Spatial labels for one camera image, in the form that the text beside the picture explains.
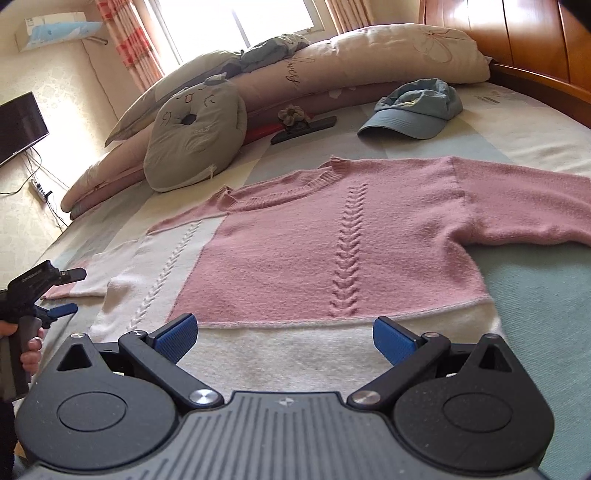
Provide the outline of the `person's left hand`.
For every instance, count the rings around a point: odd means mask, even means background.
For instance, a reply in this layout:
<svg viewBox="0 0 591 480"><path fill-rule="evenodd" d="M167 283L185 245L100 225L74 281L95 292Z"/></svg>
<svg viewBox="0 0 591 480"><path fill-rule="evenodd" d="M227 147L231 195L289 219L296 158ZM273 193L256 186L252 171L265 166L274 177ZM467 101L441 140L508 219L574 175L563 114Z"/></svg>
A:
<svg viewBox="0 0 591 480"><path fill-rule="evenodd" d="M4 321L0 322L0 335L2 337L14 335L18 330L18 326L16 324L10 324ZM41 358L42 358L42 347L43 347L43 340L45 337L45 331L40 328L37 334L28 341L27 348L21 354L20 360L23 366L23 369L33 375L38 371Z"/></svg>

